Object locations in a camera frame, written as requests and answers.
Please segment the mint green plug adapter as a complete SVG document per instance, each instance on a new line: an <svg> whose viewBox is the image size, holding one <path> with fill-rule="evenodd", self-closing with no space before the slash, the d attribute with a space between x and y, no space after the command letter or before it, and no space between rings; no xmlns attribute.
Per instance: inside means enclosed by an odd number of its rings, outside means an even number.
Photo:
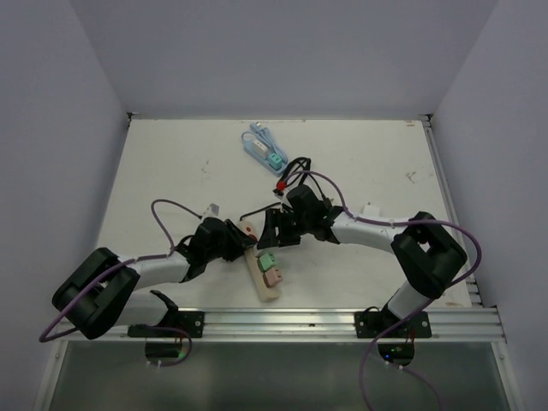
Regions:
<svg viewBox="0 0 548 411"><path fill-rule="evenodd" d="M273 253L262 253L257 258L258 267L262 272L266 272L277 266L277 259Z"/></svg>

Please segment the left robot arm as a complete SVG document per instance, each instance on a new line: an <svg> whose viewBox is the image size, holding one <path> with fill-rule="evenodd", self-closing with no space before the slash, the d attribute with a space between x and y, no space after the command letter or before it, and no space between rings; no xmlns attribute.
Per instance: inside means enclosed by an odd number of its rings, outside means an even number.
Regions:
<svg viewBox="0 0 548 411"><path fill-rule="evenodd" d="M54 293L55 322L67 319L89 340L115 325L144 325L168 336L181 325L179 307L153 287L192 281L213 260L232 262L256 242L247 229L207 217L167 254L125 259L107 247L97 248Z"/></svg>

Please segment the beige power strip red sockets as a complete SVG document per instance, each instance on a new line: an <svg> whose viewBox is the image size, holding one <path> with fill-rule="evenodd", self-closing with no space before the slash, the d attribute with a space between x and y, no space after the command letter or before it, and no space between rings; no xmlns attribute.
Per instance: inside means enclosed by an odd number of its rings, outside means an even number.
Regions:
<svg viewBox="0 0 548 411"><path fill-rule="evenodd" d="M249 248L244 253L244 258L247 263L247 268L251 275L259 300L264 303L273 302L277 300L280 297L281 293L277 287L267 288L265 286L265 282L263 280L264 272L262 272L258 267L258 263L257 263L258 257L256 256L253 250L253 247Z"/></svg>

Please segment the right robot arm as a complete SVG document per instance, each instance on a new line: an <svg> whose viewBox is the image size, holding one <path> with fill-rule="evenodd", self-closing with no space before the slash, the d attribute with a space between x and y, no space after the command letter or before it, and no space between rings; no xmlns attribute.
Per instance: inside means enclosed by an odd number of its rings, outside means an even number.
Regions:
<svg viewBox="0 0 548 411"><path fill-rule="evenodd" d="M453 236L428 212L410 219L380 219L353 215L341 205L319 199L308 186L289 191L286 203L265 212L257 248L296 246L304 235L318 241L361 245L391 253L405 282L372 320L377 333L400 336L422 311L450 286L468 256Z"/></svg>

